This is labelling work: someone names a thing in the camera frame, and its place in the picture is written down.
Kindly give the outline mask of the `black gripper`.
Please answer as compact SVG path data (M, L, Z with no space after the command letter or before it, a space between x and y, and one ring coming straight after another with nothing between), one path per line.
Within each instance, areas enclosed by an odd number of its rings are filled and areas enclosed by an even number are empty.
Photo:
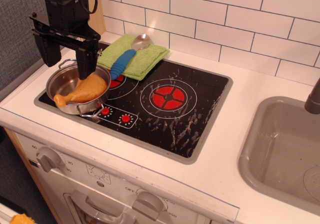
M46 14L33 12L33 36L42 60L48 67L62 58L60 46L76 50L76 62L80 80L96 71L99 40L101 36L89 26L90 14L97 10L95 0L92 11L89 0L44 0ZM88 47L73 44L70 37L82 38Z

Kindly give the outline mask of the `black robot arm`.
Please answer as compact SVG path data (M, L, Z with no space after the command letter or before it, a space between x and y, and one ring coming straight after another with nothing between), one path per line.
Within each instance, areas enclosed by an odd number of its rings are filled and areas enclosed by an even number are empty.
M86 79L96 70L100 34L89 26L90 15L98 8L94 0L44 0L46 13L33 12L33 36L42 60L48 67L61 58L61 47L75 51L78 76Z

